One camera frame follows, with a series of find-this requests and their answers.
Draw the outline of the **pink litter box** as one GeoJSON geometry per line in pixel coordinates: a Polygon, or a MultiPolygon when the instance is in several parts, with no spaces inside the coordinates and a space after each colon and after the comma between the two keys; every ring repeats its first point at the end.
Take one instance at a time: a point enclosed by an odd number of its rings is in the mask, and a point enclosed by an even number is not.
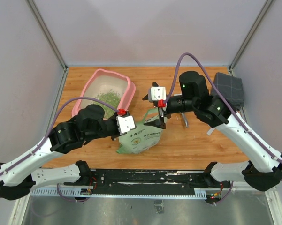
{"type": "Polygon", "coordinates": [[[97,69],[84,86],[81,96],[127,110],[135,91],[136,86],[129,77],[117,72],[97,69]]]}

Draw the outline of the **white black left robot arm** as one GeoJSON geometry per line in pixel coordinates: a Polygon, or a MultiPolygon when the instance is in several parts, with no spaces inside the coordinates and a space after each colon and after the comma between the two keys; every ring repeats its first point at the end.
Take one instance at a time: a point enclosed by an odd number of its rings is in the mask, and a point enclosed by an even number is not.
{"type": "Polygon", "coordinates": [[[33,148],[8,163],[0,163],[0,198],[16,200],[48,185],[87,185],[91,170],[85,161],[60,168],[43,166],[93,140],[119,137],[120,118],[114,113],[105,119],[101,106],[89,105],[68,121],[59,123],[33,148]]]}

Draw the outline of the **grey metal scoop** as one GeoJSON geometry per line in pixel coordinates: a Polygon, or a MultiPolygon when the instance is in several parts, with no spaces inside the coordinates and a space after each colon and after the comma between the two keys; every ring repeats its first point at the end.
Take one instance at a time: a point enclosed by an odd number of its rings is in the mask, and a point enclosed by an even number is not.
{"type": "Polygon", "coordinates": [[[188,124],[188,120],[187,120],[187,118],[186,118],[186,116],[185,116],[185,113],[181,113],[181,116],[182,116],[182,118],[183,118],[183,121],[184,121],[184,124],[185,124],[185,126],[188,128],[189,127],[189,124],[188,124]]]}

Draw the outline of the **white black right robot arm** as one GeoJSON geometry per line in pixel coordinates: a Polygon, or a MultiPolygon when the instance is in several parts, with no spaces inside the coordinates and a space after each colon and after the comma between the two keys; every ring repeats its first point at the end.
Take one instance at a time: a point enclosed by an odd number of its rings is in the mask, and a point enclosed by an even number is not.
{"type": "Polygon", "coordinates": [[[165,119],[174,113],[194,112],[197,119],[228,137],[248,157],[234,164],[211,162],[203,172],[203,182],[215,187],[223,181],[246,182],[259,191],[267,191],[282,180],[282,153],[271,148],[250,130],[240,113],[229,109],[219,96],[209,94],[206,80],[196,71],[179,76],[181,94],[169,96],[165,87],[153,83],[143,100],[153,103],[158,117],[146,126],[165,129],[165,119]]]}

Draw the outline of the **white plastic bag clip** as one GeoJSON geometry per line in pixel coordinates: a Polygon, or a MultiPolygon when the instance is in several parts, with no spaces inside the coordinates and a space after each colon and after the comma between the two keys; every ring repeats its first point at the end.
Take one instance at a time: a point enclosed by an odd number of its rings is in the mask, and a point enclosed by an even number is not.
{"type": "Polygon", "coordinates": [[[209,131],[207,132],[207,135],[210,136],[214,131],[214,128],[209,129],[209,131]]]}

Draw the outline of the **green cat litter bag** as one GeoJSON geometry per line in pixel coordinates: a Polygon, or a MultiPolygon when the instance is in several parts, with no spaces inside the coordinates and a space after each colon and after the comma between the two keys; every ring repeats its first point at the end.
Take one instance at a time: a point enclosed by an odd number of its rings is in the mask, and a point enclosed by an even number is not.
{"type": "Polygon", "coordinates": [[[158,118],[158,110],[149,109],[142,120],[136,122],[136,129],[119,137],[120,147],[116,151],[119,154],[138,154],[155,146],[160,141],[163,129],[145,126],[145,122],[151,122],[158,118]]]}

